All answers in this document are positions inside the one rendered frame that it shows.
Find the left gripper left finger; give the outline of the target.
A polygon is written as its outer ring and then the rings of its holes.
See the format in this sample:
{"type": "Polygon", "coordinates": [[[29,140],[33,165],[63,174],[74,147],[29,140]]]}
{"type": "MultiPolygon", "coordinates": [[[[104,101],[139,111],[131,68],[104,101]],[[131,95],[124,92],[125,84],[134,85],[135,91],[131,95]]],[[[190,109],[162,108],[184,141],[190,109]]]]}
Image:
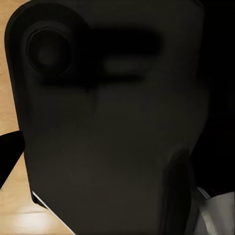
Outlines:
{"type": "Polygon", "coordinates": [[[22,131],[0,136],[0,189],[24,150],[25,141],[22,131]]]}

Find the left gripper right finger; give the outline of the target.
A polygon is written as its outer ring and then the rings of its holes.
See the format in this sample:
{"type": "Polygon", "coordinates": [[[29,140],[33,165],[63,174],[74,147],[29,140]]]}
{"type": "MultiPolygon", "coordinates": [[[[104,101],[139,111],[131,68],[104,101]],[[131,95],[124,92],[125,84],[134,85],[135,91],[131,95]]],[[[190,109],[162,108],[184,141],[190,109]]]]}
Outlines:
{"type": "Polygon", "coordinates": [[[235,170],[235,132],[224,130],[219,147],[235,170]]]}

